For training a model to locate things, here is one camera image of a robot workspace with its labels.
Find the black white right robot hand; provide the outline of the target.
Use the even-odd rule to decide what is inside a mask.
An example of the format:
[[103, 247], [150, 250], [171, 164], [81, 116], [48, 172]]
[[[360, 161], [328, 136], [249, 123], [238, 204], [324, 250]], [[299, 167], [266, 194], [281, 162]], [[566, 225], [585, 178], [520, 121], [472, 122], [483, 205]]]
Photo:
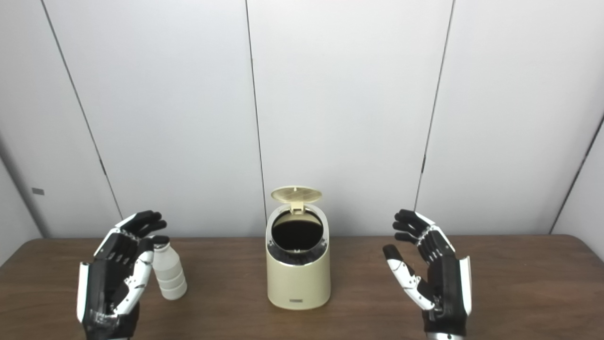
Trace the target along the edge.
[[395, 239], [412, 243], [427, 263], [427, 279], [418, 276], [395, 245], [383, 247], [395, 279], [421, 309], [428, 340], [463, 340], [472, 312], [470, 257], [458, 258], [453, 244], [436, 223], [417, 211], [394, 216]]

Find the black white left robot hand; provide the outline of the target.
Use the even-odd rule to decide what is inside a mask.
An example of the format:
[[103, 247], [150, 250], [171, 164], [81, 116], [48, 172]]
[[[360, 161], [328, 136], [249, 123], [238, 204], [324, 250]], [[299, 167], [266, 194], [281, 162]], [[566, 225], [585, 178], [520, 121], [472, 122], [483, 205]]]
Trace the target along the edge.
[[140, 298], [153, 269], [154, 250], [169, 237], [161, 213], [135, 213], [111, 228], [78, 269], [77, 319], [88, 340], [129, 340], [136, 331]]

